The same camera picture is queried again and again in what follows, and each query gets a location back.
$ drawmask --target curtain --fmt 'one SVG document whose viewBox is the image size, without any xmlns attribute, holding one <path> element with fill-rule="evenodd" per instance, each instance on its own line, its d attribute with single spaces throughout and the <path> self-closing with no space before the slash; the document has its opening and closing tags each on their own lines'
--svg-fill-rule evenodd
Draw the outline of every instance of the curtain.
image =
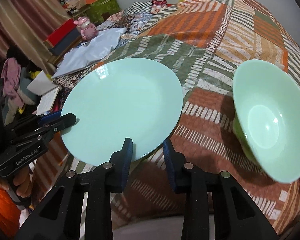
<svg viewBox="0 0 300 240">
<path fill-rule="evenodd" d="M 0 60 L 10 44 L 46 73 L 55 68 L 47 60 L 51 56 L 43 41 L 63 22 L 68 14 L 58 0 L 0 0 Z"/>
</svg>

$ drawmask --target pink toy figurine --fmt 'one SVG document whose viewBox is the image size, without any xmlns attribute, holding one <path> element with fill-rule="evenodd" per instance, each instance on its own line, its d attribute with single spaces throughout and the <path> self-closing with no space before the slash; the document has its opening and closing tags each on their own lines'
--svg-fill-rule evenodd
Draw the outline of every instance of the pink toy figurine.
<svg viewBox="0 0 300 240">
<path fill-rule="evenodd" d="M 80 27 L 81 36 L 85 41 L 91 40 L 98 34 L 96 26 L 90 22 L 88 17 L 79 17 L 78 20 L 73 23 Z"/>
</svg>

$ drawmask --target orange sleeve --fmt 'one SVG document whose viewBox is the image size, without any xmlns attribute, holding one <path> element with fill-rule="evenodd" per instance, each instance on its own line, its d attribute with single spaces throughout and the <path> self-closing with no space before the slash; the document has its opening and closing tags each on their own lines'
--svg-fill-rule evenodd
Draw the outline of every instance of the orange sleeve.
<svg viewBox="0 0 300 240">
<path fill-rule="evenodd" d="M 19 229 L 20 213 L 9 194 L 0 189 L 0 228 L 9 238 L 14 237 Z"/>
</svg>

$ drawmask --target mint green bowl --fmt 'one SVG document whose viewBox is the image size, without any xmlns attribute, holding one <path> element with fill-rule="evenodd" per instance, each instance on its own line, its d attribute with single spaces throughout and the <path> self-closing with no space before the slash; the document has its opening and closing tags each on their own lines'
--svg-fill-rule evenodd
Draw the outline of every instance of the mint green bowl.
<svg viewBox="0 0 300 240">
<path fill-rule="evenodd" d="M 275 181 L 300 177 L 300 89 L 277 66 L 252 59 L 233 78 L 234 133 L 246 156 Z"/>
</svg>

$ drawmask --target silver screw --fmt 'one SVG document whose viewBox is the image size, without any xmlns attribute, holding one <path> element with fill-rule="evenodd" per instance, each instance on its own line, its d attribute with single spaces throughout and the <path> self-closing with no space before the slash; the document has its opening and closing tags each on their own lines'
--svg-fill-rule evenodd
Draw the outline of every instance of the silver screw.
<svg viewBox="0 0 300 240">
<path fill-rule="evenodd" d="M 193 169 L 193 164 L 192 163 L 185 163 L 185 165 L 183 165 L 186 169 L 191 170 Z"/>
<path fill-rule="evenodd" d="M 230 173 L 228 171 L 222 171 L 221 176 L 227 179 L 230 177 Z"/>
<path fill-rule="evenodd" d="M 68 178 L 72 178 L 74 175 L 75 175 L 75 171 L 68 171 L 68 172 L 66 173 L 66 176 L 67 176 Z"/>
<path fill-rule="evenodd" d="M 105 169 L 110 169 L 112 167 L 112 163 L 107 162 L 102 165 Z"/>
</svg>

